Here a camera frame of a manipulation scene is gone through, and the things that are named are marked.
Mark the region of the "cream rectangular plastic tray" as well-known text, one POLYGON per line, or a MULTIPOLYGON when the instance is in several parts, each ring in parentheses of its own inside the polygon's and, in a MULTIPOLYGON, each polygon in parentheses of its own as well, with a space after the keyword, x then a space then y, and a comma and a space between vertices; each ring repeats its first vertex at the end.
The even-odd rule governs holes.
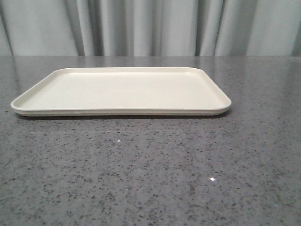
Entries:
POLYGON ((11 103, 22 116, 219 115, 231 100, 192 67, 64 68, 11 103))

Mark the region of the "grey-white pleated curtain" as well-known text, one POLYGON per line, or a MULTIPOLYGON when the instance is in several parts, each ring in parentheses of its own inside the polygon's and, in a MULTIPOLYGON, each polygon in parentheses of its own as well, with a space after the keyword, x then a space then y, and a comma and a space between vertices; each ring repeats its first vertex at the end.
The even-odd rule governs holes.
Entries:
POLYGON ((298 0, 3 0, 2 56, 299 56, 298 0))

